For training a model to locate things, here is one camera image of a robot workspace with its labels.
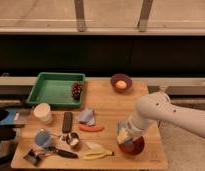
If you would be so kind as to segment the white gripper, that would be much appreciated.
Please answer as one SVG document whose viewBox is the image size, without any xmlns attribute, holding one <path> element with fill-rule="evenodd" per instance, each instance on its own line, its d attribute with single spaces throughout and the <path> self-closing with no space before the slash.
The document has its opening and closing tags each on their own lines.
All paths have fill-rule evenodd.
<svg viewBox="0 0 205 171">
<path fill-rule="evenodd" d="M 123 144 L 131 137 L 136 140 L 142 136 L 143 130 L 139 126 L 139 120 L 133 116 L 130 116 L 126 121 L 126 129 L 121 128 L 117 136 L 117 142 Z"/>
</svg>

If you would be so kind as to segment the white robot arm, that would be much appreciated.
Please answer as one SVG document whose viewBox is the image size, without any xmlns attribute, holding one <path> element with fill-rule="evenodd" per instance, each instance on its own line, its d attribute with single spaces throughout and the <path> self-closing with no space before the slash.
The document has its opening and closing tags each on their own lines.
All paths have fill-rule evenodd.
<svg viewBox="0 0 205 171">
<path fill-rule="evenodd" d="M 164 92 L 155 92 L 140 97 L 135 103 L 135 112 L 118 131 L 117 142 L 123 144 L 136 140 L 152 125 L 161 120 L 205 138 L 205 111 L 173 105 Z"/>
</svg>

